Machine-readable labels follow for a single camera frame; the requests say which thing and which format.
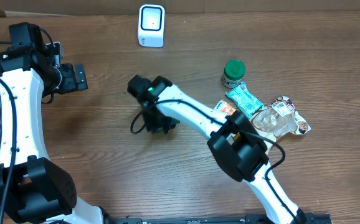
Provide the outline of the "orange tissue packet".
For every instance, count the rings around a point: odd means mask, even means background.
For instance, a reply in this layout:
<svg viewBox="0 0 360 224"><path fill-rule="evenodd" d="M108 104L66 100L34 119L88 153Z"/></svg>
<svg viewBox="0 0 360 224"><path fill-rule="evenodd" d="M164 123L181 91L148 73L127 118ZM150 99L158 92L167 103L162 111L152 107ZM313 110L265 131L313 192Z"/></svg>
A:
<svg viewBox="0 0 360 224"><path fill-rule="evenodd" d="M232 115L236 109L225 100L220 100L214 107L215 110Z"/></svg>

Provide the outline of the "green lid jar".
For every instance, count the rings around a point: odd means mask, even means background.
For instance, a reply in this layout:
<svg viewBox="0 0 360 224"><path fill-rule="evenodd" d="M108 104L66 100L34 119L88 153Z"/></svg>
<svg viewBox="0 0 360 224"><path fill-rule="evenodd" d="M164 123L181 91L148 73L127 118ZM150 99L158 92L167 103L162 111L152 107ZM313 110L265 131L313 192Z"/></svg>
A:
<svg viewBox="0 0 360 224"><path fill-rule="evenodd" d="M246 67L241 60L229 60L223 71L222 84L227 88L234 88L240 84L245 75Z"/></svg>

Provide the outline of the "light teal wipes pack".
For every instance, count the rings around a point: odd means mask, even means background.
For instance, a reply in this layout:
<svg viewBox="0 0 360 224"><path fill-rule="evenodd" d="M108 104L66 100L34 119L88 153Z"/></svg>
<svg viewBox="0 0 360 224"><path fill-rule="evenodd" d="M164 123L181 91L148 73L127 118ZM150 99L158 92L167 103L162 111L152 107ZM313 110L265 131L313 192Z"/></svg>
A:
<svg viewBox="0 0 360 224"><path fill-rule="evenodd" d="M249 119L260 109L264 104L251 92L249 92L246 83L240 82L239 85L225 93Z"/></svg>

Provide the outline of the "clear snack bag brown label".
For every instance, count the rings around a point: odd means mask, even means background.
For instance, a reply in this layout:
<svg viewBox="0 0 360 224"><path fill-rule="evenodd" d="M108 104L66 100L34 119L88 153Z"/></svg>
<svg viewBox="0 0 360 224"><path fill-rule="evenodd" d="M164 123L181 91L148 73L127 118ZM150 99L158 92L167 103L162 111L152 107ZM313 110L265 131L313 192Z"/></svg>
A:
<svg viewBox="0 0 360 224"><path fill-rule="evenodd" d="M297 112L296 106L285 95L263 109L258 110L250 119L252 126L259 135L277 142L291 133L304 135L311 130L307 121Z"/></svg>

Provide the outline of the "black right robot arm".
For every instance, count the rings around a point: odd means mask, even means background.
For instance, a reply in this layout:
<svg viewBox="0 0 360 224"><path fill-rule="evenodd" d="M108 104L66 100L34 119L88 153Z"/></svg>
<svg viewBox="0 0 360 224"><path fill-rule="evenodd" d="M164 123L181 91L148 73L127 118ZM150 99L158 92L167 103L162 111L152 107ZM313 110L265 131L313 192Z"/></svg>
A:
<svg viewBox="0 0 360 224"><path fill-rule="evenodd" d="M210 108L161 76L149 80L135 75L127 91L142 107L138 113L144 121L142 129L168 133L179 123L187 125L207 139L217 165L229 177L249 186L272 223L306 223L303 210L289 199L273 174L283 160L271 164L267 145L277 149L280 145L259 135L244 114Z"/></svg>

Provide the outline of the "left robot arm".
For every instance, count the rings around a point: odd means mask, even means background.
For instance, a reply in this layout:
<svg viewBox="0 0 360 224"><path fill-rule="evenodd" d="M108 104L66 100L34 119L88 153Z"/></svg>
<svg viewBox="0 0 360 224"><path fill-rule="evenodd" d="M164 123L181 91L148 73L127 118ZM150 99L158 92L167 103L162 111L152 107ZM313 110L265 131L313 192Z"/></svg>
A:
<svg viewBox="0 0 360 224"><path fill-rule="evenodd" d="M1 216L16 223L108 223L49 159L42 129L44 98L86 90L84 67L61 63L60 43L35 24L10 25L9 35L10 47L0 52Z"/></svg>

